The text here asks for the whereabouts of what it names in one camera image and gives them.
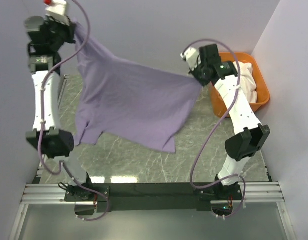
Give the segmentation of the purple t shirt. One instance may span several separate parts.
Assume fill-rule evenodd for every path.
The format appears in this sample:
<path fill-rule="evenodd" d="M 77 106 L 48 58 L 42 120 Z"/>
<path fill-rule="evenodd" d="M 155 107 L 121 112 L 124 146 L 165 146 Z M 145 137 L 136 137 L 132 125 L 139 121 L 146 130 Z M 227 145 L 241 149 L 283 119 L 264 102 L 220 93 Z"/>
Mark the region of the purple t shirt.
<path fill-rule="evenodd" d="M 82 91 L 75 115 L 75 145 L 94 145 L 110 133 L 147 148 L 175 152 L 201 92 L 193 78 L 114 56 L 77 24 L 74 32 Z"/>

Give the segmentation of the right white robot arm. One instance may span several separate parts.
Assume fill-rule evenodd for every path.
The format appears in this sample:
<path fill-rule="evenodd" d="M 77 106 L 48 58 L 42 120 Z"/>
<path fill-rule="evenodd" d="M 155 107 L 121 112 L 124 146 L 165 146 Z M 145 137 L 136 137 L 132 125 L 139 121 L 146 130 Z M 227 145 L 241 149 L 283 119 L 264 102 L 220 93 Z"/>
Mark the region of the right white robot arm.
<path fill-rule="evenodd" d="M 263 147 L 270 129 L 255 116 L 242 88 L 238 58 L 224 61 L 216 44 L 195 49 L 189 46 L 182 58 L 189 65 L 189 73 L 204 87 L 212 84 L 222 98 L 230 116 L 234 136 L 225 141 L 226 160 L 221 171 L 210 184 L 216 198 L 223 200 L 238 184 L 246 163 Z"/>

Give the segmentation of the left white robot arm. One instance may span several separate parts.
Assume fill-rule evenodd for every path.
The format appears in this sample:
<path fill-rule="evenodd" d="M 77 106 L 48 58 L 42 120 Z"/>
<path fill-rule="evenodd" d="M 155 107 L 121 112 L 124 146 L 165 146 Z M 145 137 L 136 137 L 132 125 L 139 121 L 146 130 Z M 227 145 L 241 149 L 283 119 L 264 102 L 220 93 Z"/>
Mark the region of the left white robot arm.
<path fill-rule="evenodd" d="M 94 194 L 89 175 L 78 164 L 71 152 L 73 135 L 61 129 L 58 115 L 60 66 L 58 53 L 63 44 L 74 44 L 72 22 L 60 23 L 52 17 L 31 16 L 24 22 L 30 42 L 27 45 L 28 68 L 35 91 L 35 118 L 26 141 L 38 153 L 44 169 L 57 176 L 65 172 L 69 183 L 58 186 L 67 194 L 88 201 Z"/>

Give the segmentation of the white t shirt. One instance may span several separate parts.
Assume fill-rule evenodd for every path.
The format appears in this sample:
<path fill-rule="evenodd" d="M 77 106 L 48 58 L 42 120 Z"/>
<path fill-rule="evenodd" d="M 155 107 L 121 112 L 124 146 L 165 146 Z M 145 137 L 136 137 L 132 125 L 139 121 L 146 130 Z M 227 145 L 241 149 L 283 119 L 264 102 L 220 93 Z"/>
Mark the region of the white t shirt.
<path fill-rule="evenodd" d="M 252 76 L 253 66 L 251 63 L 238 62 L 240 68 L 240 86 L 247 101 L 252 104 L 257 102 L 256 82 Z"/>

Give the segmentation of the orange plastic basket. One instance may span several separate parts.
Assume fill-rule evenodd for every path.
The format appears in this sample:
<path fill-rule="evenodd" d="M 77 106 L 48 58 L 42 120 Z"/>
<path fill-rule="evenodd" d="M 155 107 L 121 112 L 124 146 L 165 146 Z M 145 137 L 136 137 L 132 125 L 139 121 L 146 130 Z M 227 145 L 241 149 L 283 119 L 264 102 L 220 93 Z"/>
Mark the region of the orange plastic basket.
<path fill-rule="evenodd" d="M 252 76 L 256 83 L 257 102 L 250 103 L 250 106 L 251 109 L 256 112 L 260 107 L 268 103 L 270 100 L 270 93 L 255 59 L 251 55 L 244 52 L 235 52 L 235 55 L 240 62 L 252 64 Z M 210 95 L 213 113 L 216 117 L 220 118 L 227 111 L 227 108 L 214 86 L 209 84 L 207 88 Z"/>

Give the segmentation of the black mounting base bar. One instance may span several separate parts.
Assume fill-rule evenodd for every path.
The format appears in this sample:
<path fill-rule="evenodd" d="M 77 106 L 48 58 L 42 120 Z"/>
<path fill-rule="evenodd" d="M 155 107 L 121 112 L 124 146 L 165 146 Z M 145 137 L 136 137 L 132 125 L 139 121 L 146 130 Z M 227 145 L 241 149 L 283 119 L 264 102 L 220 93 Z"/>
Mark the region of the black mounting base bar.
<path fill-rule="evenodd" d="M 94 183 L 93 192 L 79 187 L 68 187 L 64 201 L 91 203 L 97 213 L 109 211 L 197 210 L 211 211 L 212 201 L 239 201 L 239 184 L 230 187 L 217 184 L 205 189 L 194 189 L 190 183 Z"/>

